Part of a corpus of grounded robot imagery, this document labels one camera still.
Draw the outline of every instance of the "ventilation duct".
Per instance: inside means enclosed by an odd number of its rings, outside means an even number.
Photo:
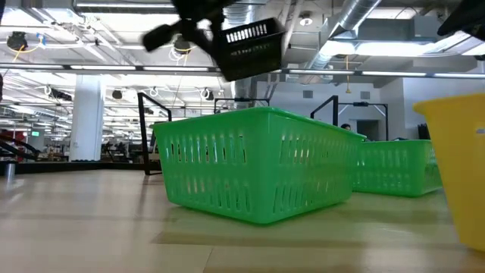
[[[238,27],[243,24],[249,24],[255,21],[255,6],[254,5],[241,5],[235,4],[224,9],[224,21],[223,28],[229,29]],[[251,78],[241,79],[234,81],[231,84],[231,92],[233,98],[247,98],[249,96],[249,90],[251,88]],[[247,103],[234,103],[236,109],[247,108]]]
[[[379,5],[381,0],[346,0],[342,11],[336,17],[328,18],[322,26],[324,35],[321,46],[323,48],[327,40],[336,36],[347,35],[350,39],[355,38],[355,30],[364,22],[369,14]],[[324,69],[332,55],[322,54],[321,50],[307,63],[305,68],[312,70]]]

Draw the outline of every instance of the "wooden table surface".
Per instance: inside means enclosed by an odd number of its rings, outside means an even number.
[[[0,185],[0,272],[485,272],[485,253],[459,243],[443,192],[355,193],[258,226],[171,205],[161,176],[141,171]]]

